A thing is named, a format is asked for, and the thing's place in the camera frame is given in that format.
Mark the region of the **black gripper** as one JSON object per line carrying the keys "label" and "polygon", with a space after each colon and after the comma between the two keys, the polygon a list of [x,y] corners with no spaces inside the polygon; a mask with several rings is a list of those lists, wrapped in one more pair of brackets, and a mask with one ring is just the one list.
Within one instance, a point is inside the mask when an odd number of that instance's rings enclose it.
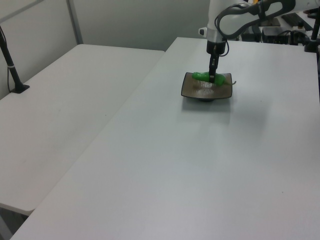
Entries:
{"label": "black gripper", "polygon": [[227,42],[212,42],[207,41],[206,52],[210,54],[209,60],[209,82],[215,83],[215,77],[219,65],[220,56],[225,53]]}

